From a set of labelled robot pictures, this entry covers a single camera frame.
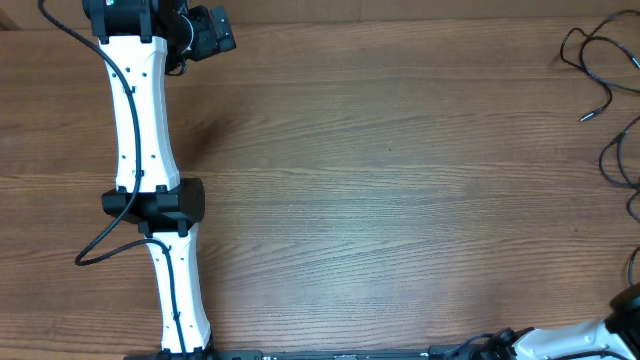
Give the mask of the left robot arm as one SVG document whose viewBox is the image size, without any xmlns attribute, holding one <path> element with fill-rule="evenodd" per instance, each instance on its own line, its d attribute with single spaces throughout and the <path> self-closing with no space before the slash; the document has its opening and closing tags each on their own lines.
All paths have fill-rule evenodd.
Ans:
<svg viewBox="0 0 640 360">
<path fill-rule="evenodd" d="M 212 359 L 197 236 L 205 213 L 203 182 L 181 176 L 171 148 L 165 78 L 236 47 L 223 7 L 185 1 L 83 4 L 110 77 L 118 145 L 113 189 L 102 206 L 116 222 L 137 226 L 148 249 L 162 312 L 158 359 Z"/>
</svg>

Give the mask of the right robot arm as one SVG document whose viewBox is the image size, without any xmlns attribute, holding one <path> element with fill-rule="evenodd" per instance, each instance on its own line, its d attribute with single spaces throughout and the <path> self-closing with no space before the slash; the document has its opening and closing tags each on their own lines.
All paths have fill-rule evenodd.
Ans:
<svg viewBox="0 0 640 360">
<path fill-rule="evenodd" d="M 610 301 L 612 313 L 557 329 L 510 328 L 491 337 L 472 354 L 476 360 L 639 359 L 639 286 Z"/>
</svg>

